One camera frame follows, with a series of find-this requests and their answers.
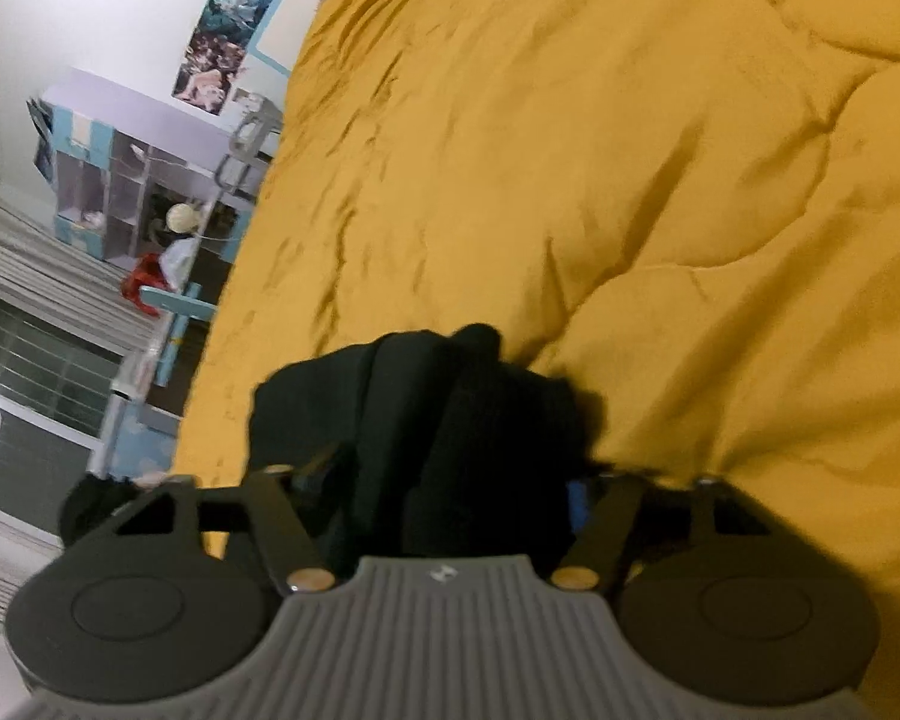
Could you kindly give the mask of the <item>black garment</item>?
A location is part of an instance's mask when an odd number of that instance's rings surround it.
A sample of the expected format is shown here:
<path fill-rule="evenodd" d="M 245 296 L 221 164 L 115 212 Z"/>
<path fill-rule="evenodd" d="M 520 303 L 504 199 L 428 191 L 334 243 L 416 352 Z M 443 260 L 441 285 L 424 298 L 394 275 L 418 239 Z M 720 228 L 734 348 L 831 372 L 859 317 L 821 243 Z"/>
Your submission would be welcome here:
<path fill-rule="evenodd" d="M 590 421 L 564 379 L 504 361 L 484 323 L 388 333 L 256 387 L 248 469 L 284 494 L 329 570 L 364 557 L 525 556 L 542 574 L 574 539 Z"/>

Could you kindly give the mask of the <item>white blue headboard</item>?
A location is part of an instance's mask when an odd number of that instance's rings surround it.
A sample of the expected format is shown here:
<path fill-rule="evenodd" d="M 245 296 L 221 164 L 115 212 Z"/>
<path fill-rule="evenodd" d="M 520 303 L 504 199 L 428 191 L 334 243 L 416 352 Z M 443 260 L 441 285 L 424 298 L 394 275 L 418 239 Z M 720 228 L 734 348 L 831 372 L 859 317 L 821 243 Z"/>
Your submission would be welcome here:
<path fill-rule="evenodd" d="M 289 75 L 322 0 L 272 0 L 247 49 L 250 67 Z"/>

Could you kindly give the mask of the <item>dark clothes pile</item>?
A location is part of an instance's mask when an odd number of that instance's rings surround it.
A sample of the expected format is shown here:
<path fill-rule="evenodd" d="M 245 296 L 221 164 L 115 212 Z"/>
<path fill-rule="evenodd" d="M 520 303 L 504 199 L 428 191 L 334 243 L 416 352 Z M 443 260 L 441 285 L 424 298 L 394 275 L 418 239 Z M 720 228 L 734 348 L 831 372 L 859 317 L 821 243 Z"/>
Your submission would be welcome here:
<path fill-rule="evenodd" d="M 137 478 L 117 478 L 86 473 L 64 499 L 58 515 L 58 535 L 63 548 L 71 548 L 87 533 L 100 527 L 125 505 L 139 499 L 170 478 L 153 472 Z"/>

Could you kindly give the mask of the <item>white blue shelf unit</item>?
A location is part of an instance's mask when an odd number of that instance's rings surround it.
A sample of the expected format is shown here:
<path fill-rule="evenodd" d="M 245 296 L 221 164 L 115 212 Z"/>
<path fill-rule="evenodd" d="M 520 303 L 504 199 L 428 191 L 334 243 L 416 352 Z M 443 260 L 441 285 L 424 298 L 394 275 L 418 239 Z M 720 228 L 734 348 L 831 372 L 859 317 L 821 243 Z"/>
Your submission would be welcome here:
<path fill-rule="evenodd" d="M 55 236 L 92 259 L 131 270 L 169 243 L 170 205 L 232 206 L 212 177 L 232 135 L 219 125 L 82 70 L 27 109 L 40 138 L 35 164 L 55 194 Z"/>

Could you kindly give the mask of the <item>white curtain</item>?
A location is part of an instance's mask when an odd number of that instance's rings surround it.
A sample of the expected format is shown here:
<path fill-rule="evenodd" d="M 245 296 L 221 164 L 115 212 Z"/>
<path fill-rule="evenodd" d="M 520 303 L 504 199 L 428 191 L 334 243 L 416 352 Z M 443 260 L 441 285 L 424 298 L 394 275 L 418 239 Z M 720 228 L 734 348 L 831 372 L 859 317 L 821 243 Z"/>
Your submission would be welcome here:
<path fill-rule="evenodd" d="M 123 273 L 0 202 L 0 298 L 115 353 L 148 344 L 155 320 L 121 296 Z"/>

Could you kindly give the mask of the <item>anime wall poster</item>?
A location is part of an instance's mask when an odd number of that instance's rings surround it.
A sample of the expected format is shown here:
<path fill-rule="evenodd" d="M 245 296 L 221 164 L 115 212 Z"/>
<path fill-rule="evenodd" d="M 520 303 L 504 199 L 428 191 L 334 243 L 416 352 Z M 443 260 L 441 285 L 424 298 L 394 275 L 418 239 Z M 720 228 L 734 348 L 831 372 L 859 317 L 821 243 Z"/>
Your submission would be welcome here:
<path fill-rule="evenodd" d="M 172 96 L 208 114 L 219 114 L 272 2 L 206 0 L 183 54 Z"/>

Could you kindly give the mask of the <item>window with grille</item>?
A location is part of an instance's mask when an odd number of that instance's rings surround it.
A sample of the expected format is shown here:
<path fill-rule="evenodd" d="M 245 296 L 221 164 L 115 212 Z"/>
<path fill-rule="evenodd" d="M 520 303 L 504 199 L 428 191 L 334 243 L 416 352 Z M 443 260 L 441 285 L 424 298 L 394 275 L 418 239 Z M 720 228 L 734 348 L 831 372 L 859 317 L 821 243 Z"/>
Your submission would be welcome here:
<path fill-rule="evenodd" d="M 58 531 L 98 447 L 119 356 L 0 298 L 0 511 Z"/>

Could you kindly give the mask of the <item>mustard yellow bed quilt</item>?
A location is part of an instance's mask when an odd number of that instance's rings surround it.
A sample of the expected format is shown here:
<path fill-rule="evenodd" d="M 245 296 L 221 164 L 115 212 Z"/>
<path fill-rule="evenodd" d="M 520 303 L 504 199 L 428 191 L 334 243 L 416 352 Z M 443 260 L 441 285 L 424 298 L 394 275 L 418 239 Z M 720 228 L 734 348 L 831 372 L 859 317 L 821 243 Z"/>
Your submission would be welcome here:
<path fill-rule="evenodd" d="M 900 0 L 326 0 L 173 465 L 232 483 L 286 362 L 470 322 L 600 460 L 865 575 L 900 717 Z"/>

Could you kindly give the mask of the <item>light blue chair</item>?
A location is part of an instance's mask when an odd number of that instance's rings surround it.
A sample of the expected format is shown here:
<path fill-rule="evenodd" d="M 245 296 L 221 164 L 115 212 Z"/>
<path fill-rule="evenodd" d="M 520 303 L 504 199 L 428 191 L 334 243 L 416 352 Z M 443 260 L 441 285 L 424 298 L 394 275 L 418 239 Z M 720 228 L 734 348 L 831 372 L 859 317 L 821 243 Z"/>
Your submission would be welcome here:
<path fill-rule="evenodd" d="M 167 387 L 190 323 L 209 323 L 215 316 L 215 304 L 201 298 L 201 284 L 194 281 L 182 293 L 142 286 L 139 297 L 159 314 L 155 335 L 142 356 L 142 375 L 149 385 Z"/>

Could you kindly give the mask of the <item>red bag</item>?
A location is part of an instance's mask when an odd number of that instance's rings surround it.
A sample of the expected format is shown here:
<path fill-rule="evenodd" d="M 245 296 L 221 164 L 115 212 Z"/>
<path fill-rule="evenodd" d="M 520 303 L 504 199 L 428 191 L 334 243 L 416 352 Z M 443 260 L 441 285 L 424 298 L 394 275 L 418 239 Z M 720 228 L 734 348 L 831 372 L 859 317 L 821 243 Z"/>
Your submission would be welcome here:
<path fill-rule="evenodd" d="M 159 316 L 159 310 L 152 307 L 152 305 L 147 305 L 141 299 L 141 289 L 144 286 L 155 289 L 169 288 L 169 283 L 165 280 L 164 271 L 162 271 L 159 255 L 157 254 L 142 255 L 141 259 L 136 262 L 133 270 L 123 278 L 119 285 L 119 294 L 121 294 L 123 299 L 136 305 L 142 314 L 146 314 L 149 317 L 157 317 Z"/>

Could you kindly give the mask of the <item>grey metal rack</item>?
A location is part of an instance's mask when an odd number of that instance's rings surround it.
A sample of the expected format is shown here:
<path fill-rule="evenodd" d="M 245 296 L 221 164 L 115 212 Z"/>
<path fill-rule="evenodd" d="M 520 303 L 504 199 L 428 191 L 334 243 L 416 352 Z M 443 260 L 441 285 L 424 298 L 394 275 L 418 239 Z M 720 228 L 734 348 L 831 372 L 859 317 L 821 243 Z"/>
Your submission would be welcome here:
<path fill-rule="evenodd" d="M 255 205 L 274 160 L 281 128 L 281 109 L 269 99 L 250 96 L 244 117 L 233 129 L 227 151 L 212 174 L 221 199 L 231 199 L 233 208 Z"/>

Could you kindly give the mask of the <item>cream round ball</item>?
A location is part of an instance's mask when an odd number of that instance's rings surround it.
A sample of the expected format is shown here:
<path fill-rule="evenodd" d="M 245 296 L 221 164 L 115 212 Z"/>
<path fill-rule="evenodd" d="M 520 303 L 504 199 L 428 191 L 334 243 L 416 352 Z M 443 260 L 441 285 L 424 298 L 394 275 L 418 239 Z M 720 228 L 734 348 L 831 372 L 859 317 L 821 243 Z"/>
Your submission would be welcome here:
<path fill-rule="evenodd" d="M 165 227 L 177 236 L 193 234 L 201 223 L 199 211 L 187 203 L 176 203 L 165 215 Z"/>

